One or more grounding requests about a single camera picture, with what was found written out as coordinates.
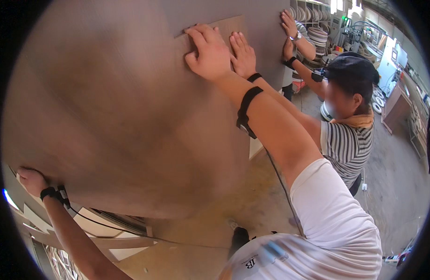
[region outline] striped shirt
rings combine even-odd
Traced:
[[[374,140],[370,128],[321,121],[321,152],[350,188],[364,168]]]

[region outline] man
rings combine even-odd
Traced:
[[[255,70],[255,54],[244,35],[233,33],[231,45],[237,58],[232,56],[235,71],[247,79]],[[284,46],[286,65],[290,64],[307,85],[326,103],[335,119],[330,123],[321,122],[302,113],[288,102],[263,79],[253,83],[269,89],[270,95],[298,120],[313,138],[324,157],[343,179],[352,195],[358,191],[356,183],[364,164],[370,155],[374,139],[374,113],[370,106],[372,84],[378,84],[379,74],[372,63],[363,56],[346,52],[331,61],[322,82],[313,81],[312,70],[293,56],[291,39]]]
[[[296,49],[299,50],[304,57],[309,60],[316,58],[316,48],[314,43],[308,37],[307,29],[300,22],[295,21],[291,14],[284,10],[280,15],[282,19],[282,26],[287,35],[287,40],[291,40],[297,48],[293,48],[291,51],[292,56],[296,56]],[[282,87],[282,92],[286,99],[291,101],[293,96],[293,70],[285,68],[284,82],[285,86]]]
[[[379,231],[308,132],[271,96],[270,87],[255,87],[231,71],[231,54],[217,27],[198,24],[185,32],[198,49],[198,55],[185,57],[190,69],[217,86],[236,108],[246,109],[249,120],[243,125],[280,165],[307,236],[278,233],[255,238],[235,252],[219,278],[376,279],[382,258]],[[18,174],[34,196],[47,187],[36,171],[20,168]],[[86,277],[129,279],[104,257],[54,195],[43,201],[59,241]]]

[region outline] white shirt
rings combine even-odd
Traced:
[[[278,233],[251,240],[219,279],[376,279],[380,233],[326,159],[294,181],[290,199],[306,235]]]

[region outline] window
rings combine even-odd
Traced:
[[[330,14],[336,13],[336,10],[343,11],[344,10],[344,3],[343,0],[331,0],[330,3]]]

